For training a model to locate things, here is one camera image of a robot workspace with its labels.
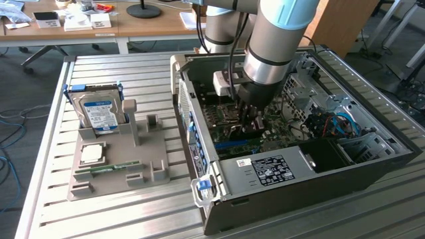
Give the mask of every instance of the white label card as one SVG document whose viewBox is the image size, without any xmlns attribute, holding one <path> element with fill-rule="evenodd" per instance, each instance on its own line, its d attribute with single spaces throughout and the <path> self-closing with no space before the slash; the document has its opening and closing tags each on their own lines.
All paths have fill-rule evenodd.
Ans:
<svg viewBox="0 0 425 239">
<path fill-rule="evenodd" d="M 114 33 L 95 33 L 94 36 L 114 36 Z"/>
<path fill-rule="evenodd" d="M 238 167 L 247 166 L 247 165 L 251 164 L 250 163 L 250 158 L 239 159 L 235 162 L 237 162 Z"/>
</svg>

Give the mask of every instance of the sticker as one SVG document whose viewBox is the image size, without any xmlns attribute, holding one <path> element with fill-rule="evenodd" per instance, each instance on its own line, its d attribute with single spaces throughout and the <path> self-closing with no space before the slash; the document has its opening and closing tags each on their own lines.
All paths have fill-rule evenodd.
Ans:
<svg viewBox="0 0 425 239">
<path fill-rule="evenodd" d="M 294 179 L 281 155 L 255 160 L 251 165 L 262 186 Z"/>
<path fill-rule="evenodd" d="M 5 24 L 5 27 L 7 29 L 15 29 L 15 28 L 21 28 L 21 27 L 25 27 L 25 26 L 29 26 L 29 24 L 25 22 L 25 23 L 17 23 L 17 24 Z"/>
<path fill-rule="evenodd" d="M 239 159 L 235 161 L 238 167 L 242 167 L 242 166 L 247 166 L 250 165 L 250 158 L 246 158 L 246 159 Z"/>
<path fill-rule="evenodd" d="M 98 171 L 93 171 L 91 173 L 106 173 L 106 172 L 111 172 L 113 169 L 111 168 L 106 168 L 106 169 L 101 169 Z"/>
<path fill-rule="evenodd" d="M 83 103 L 83 107 L 94 129 L 105 131 L 117 127 L 117 119 L 114 114 L 110 112 L 110 101 L 86 102 Z"/>
<path fill-rule="evenodd" d="M 114 36 L 114 33 L 95 33 L 94 36 Z"/>
</svg>

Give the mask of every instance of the electronic component on desk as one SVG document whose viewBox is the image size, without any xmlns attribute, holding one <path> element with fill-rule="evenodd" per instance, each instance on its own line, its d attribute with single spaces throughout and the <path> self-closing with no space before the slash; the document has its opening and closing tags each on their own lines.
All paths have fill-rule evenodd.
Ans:
<svg viewBox="0 0 425 239">
<path fill-rule="evenodd" d="M 91 27 L 94 29 L 110 27 L 109 14 L 106 13 L 91 14 L 90 22 L 91 22 Z"/>
<path fill-rule="evenodd" d="M 34 20 L 39 28 L 59 27 L 58 15 L 54 12 L 34 12 Z"/>
<path fill-rule="evenodd" d="M 122 86 L 73 85 L 63 94 L 69 99 L 82 128 L 91 127 L 95 134 L 111 133 L 118 124 L 126 123 L 121 102 Z"/>
<path fill-rule="evenodd" d="M 105 165 L 105 166 L 99 166 L 99 167 L 90 167 L 90 168 L 86 168 L 86 169 L 75 170 L 74 173 L 85 173 L 85 172 L 90 172 L 93 174 L 107 173 L 107 172 L 123 170 L 123 169 L 126 169 L 127 166 L 130 166 L 133 164 L 138 164 L 138 163 L 139 163 L 138 161 L 131 161 L 131 162 L 119 163 L 119 164 L 115 164 L 115 165 Z"/>
<path fill-rule="evenodd" d="M 82 147 L 79 165 L 95 163 L 101 160 L 102 145 L 93 144 Z"/>
<path fill-rule="evenodd" d="M 63 31 L 90 30 L 91 22 L 83 14 L 65 16 Z"/>
</svg>

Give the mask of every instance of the wooden desk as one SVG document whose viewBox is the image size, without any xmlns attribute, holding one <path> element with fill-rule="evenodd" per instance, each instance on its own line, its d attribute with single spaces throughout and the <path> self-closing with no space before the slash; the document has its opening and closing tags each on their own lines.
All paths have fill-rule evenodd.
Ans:
<svg viewBox="0 0 425 239">
<path fill-rule="evenodd" d="M 321 0 L 305 35 L 341 57 L 349 52 L 378 0 Z M 302 39 L 301 45 L 309 45 Z"/>
<path fill-rule="evenodd" d="M 126 14 L 126 8 L 134 5 L 134 2 L 117 2 L 118 12 L 118 35 L 119 36 L 157 36 L 157 35 L 190 35 L 195 31 L 186 30 L 179 19 L 179 12 L 189 10 L 178 10 L 166 6 L 157 6 L 162 14 L 150 19 L 138 19 Z M 179 8 L 190 8 L 189 4 L 174 2 L 173 6 Z"/>
<path fill-rule="evenodd" d="M 119 54 L 127 54 L 126 43 L 129 41 L 194 39 L 195 31 L 186 30 L 181 23 L 178 13 L 182 10 L 155 5 L 162 14 L 151 19 L 138 19 L 126 14 L 126 7 L 137 2 L 107 2 L 118 13 L 110 16 L 110 28 L 65 32 L 62 27 L 38 28 L 35 22 L 29 27 L 9 30 L 3 24 L 10 23 L 3 17 L 0 21 L 0 47 L 69 45 L 114 42 L 118 44 Z M 189 8 L 190 5 L 181 2 L 166 4 Z M 33 12 L 58 9 L 54 0 L 25 2 L 23 13 L 33 18 Z"/>
<path fill-rule="evenodd" d="M 378 0 L 321 0 L 313 22 L 305 35 L 315 44 L 325 44 L 341 57 L 347 53 L 357 35 L 363 27 Z M 126 7 L 135 2 L 110 2 L 115 7 L 117 16 L 110 16 L 111 28 L 65 32 L 61 27 L 38 29 L 34 22 L 29 27 L 0 31 L 0 47 L 41 46 L 115 42 L 121 54 L 127 54 L 126 43 L 130 41 L 195 39 L 195 31 L 186 30 L 179 20 L 181 10 L 155 5 L 161 16 L 151 19 L 138 19 L 126 14 Z M 167 5 L 189 8 L 189 4 L 167 2 Z M 25 2 L 23 12 L 31 17 L 37 11 L 57 9 L 54 0 Z M 307 45 L 302 39 L 299 45 Z"/>
<path fill-rule="evenodd" d="M 39 0 L 38 2 L 25 2 L 23 13 L 33 18 L 33 12 L 51 11 L 58 9 L 54 0 Z M 63 31 L 62 27 L 51 28 L 38 28 L 37 23 L 33 21 L 29 23 L 27 27 L 18 29 L 5 29 L 5 36 L 1 40 L 45 40 L 45 39 L 69 39 L 69 38 L 94 38 L 98 34 L 109 34 L 115 36 L 118 34 L 118 17 L 110 17 L 110 28 L 99 28 L 83 31 Z M 3 17 L 3 23 L 9 24 L 10 21 Z"/>
</svg>

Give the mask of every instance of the power supply label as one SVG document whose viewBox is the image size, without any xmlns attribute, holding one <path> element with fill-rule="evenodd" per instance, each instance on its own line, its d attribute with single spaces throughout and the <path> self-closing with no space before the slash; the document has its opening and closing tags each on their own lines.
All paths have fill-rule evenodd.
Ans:
<svg viewBox="0 0 425 239">
<path fill-rule="evenodd" d="M 294 179 L 281 155 L 251 161 L 251 166 L 262 186 Z"/>
</svg>

